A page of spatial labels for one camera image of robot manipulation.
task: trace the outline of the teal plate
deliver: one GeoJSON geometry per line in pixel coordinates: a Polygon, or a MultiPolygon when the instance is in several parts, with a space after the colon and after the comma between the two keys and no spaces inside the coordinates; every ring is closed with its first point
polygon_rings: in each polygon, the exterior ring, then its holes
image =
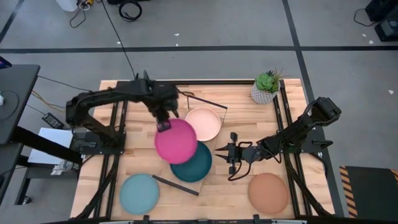
{"type": "Polygon", "coordinates": [[[205,144],[198,141],[197,151],[193,157],[183,164],[170,165],[173,174],[185,182],[202,180],[211,168],[211,153],[205,144]]]}
{"type": "Polygon", "coordinates": [[[120,204],[129,213],[143,215],[153,209],[159,198],[159,186],[148,174],[134,174],[122,185],[120,204]]]}

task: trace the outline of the pink plate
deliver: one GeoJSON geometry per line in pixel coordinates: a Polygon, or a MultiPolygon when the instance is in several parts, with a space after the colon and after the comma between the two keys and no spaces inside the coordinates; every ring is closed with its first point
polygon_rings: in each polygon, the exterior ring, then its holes
{"type": "Polygon", "coordinates": [[[213,139],[221,129],[220,117],[210,108],[195,108],[187,114],[185,120],[192,125],[199,141],[213,139]]]}
{"type": "Polygon", "coordinates": [[[187,162],[196,152],[197,135],[182,119],[170,119],[171,128],[155,134],[155,148],[159,156],[170,164],[187,162]]]}

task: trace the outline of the plate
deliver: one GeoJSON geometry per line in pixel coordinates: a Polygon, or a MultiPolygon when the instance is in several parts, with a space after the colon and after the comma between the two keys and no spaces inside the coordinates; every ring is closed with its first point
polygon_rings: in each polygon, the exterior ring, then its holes
{"type": "Polygon", "coordinates": [[[135,174],[124,181],[120,194],[123,209],[134,215],[151,211],[159,198],[159,186],[148,174],[135,174]]]}
{"type": "Polygon", "coordinates": [[[187,162],[197,149],[197,135],[182,119],[170,119],[171,128],[155,133],[155,148],[159,156],[170,164],[187,162]]]}
{"type": "Polygon", "coordinates": [[[274,174],[259,174],[250,181],[249,198],[257,211],[276,214],[286,208],[289,193],[280,177],[274,174]]]}
{"type": "Polygon", "coordinates": [[[195,108],[187,114],[185,120],[192,125],[199,141],[213,139],[221,129],[220,117],[210,108],[195,108]]]}
{"type": "Polygon", "coordinates": [[[183,164],[171,164],[173,174],[185,182],[196,182],[202,180],[211,168],[211,152],[205,144],[198,141],[195,155],[183,164]]]}

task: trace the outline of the concrete floor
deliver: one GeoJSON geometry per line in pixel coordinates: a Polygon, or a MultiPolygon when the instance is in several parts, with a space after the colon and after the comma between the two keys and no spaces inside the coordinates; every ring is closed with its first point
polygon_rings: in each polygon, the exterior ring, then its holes
{"type": "MultiPolygon", "coordinates": [[[[136,72],[146,69],[151,78],[254,78],[273,65],[284,75],[309,77],[315,97],[329,96],[343,111],[341,119],[325,128],[333,171],[338,166],[398,169],[396,127],[398,110],[398,51],[304,51],[308,75],[300,69],[289,31],[283,1],[280,0],[169,0],[142,2],[143,15],[124,22],[114,6],[105,4],[125,47],[151,47],[151,52],[127,53],[136,72]],[[291,46],[291,50],[201,50],[163,52],[157,47],[183,46],[291,46]]],[[[300,45],[379,46],[372,27],[353,22],[354,11],[370,0],[289,0],[300,45]]],[[[0,27],[18,0],[0,1],[0,27]]],[[[69,27],[74,13],[62,11],[55,1],[25,0],[7,34],[0,42],[0,54],[12,63],[39,64],[40,75],[71,85],[95,90],[100,80],[131,79],[123,53],[46,53],[49,49],[120,48],[118,38],[101,4],[86,12],[78,28],[69,27]],[[35,54],[5,54],[12,49],[35,54]]],[[[369,22],[365,13],[358,19],[369,22]]],[[[308,82],[306,91],[310,91],[308,82]]],[[[39,79],[34,88],[52,103],[65,102],[79,91],[39,79]]],[[[28,104],[50,111],[35,98],[28,104]]],[[[50,111],[63,119],[62,114],[50,111]]],[[[37,133],[47,125],[41,114],[26,108],[20,126],[37,133]]],[[[24,170],[16,170],[0,206],[1,223],[43,223],[66,220],[76,187],[74,180],[34,180],[28,195],[33,203],[15,206],[14,200],[24,170]]],[[[337,182],[341,201],[341,182],[337,182]]]]}

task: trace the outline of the wooden tabletop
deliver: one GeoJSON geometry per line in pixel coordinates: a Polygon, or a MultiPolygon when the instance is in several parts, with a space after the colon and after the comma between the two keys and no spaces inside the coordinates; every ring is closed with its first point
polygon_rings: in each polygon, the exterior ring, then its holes
{"type": "MultiPolygon", "coordinates": [[[[116,80],[102,81],[100,90],[115,87],[116,84],[116,80]]],[[[285,85],[292,117],[293,120],[296,120],[307,105],[301,81],[299,79],[285,79],[285,85]]],[[[223,147],[230,142],[230,132],[238,134],[238,141],[252,142],[275,134],[278,126],[273,103],[268,105],[256,104],[250,96],[252,85],[180,85],[178,87],[182,91],[193,92],[199,98],[228,107],[226,116],[224,116],[225,109],[223,108],[190,100],[191,108],[210,107],[224,121],[218,136],[205,142],[213,154],[213,165],[209,174],[202,181],[192,184],[181,182],[174,177],[170,166],[157,155],[154,149],[154,133],[156,130],[154,118],[142,103],[129,103],[125,128],[127,132],[125,153],[121,156],[119,163],[111,219],[142,220],[142,215],[129,214],[123,210],[119,203],[119,191],[123,182],[129,176],[137,173],[155,174],[199,192],[199,196],[194,196],[158,182],[160,197],[154,209],[148,213],[151,220],[251,219],[254,214],[259,214],[260,218],[293,218],[294,213],[290,198],[284,211],[274,215],[266,215],[259,213],[251,205],[248,197],[248,185],[255,175],[265,172],[273,173],[281,177],[287,184],[287,173],[283,162],[278,164],[273,159],[255,162],[252,164],[252,169],[247,177],[230,182],[227,180],[229,164],[214,156],[213,152],[214,149],[223,147]]],[[[284,127],[286,127],[287,121],[280,94],[279,101],[284,127]]],[[[178,103],[178,112],[180,117],[184,118],[188,112],[187,99],[180,97],[178,103]]],[[[94,117],[107,125],[111,111],[112,105],[99,106],[95,109],[94,117]]],[[[333,205],[322,163],[308,154],[302,154],[301,158],[309,190],[327,211],[333,213],[333,205]]],[[[103,156],[98,155],[81,168],[71,217],[78,215],[97,191],[102,161],[103,156]]],[[[247,169],[248,164],[244,162],[239,174],[244,174],[247,169]]],[[[297,186],[296,189],[300,211],[301,214],[304,214],[302,195],[297,186]]],[[[101,215],[105,214],[107,199],[108,193],[105,192],[101,215]]]]}

